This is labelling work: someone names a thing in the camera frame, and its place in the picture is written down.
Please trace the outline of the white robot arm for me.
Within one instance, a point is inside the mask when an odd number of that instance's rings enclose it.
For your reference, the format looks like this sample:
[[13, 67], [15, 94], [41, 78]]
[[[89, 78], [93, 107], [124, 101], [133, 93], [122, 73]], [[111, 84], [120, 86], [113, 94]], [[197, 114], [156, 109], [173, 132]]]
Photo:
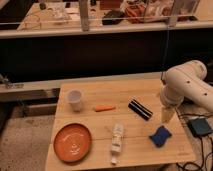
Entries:
[[164, 86], [160, 91], [161, 119], [168, 123], [184, 98], [213, 113], [213, 87], [204, 82], [206, 66], [199, 60], [191, 60], [168, 69], [164, 74]]

